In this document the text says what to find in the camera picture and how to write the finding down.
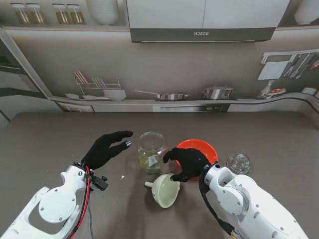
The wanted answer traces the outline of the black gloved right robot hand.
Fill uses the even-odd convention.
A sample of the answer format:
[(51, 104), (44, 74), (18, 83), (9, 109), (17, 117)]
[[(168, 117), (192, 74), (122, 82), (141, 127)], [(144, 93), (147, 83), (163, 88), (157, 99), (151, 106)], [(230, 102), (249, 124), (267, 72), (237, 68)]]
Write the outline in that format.
[(201, 151), (193, 148), (175, 147), (163, 157), (164, 163), (168, 163), (169, 160), (178, 161), (181, 165), (182, 172), (171, 176), (172, 181), (178, 182), (187, 182), (192, 177), (200, 176), (206, 165), (210, 165), (206, 156)]

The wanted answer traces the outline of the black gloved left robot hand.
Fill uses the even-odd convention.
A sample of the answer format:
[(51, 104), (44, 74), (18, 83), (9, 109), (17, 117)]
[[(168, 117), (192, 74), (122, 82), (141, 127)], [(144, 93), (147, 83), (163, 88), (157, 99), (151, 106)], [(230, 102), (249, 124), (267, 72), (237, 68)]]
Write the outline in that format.
[(83, 167), (95, 170), (104, 166), (110, 159), (119, 155), (122, 151), (128, 149), (132, 142), (130, 140), (124, 141), (120, 144), (112, 146), (125, 138), (133, 136), (133, 132), (129, 130), (117, 131), (111, 134), (104, 134), (95, 140), (90, 150), (81, 160)]

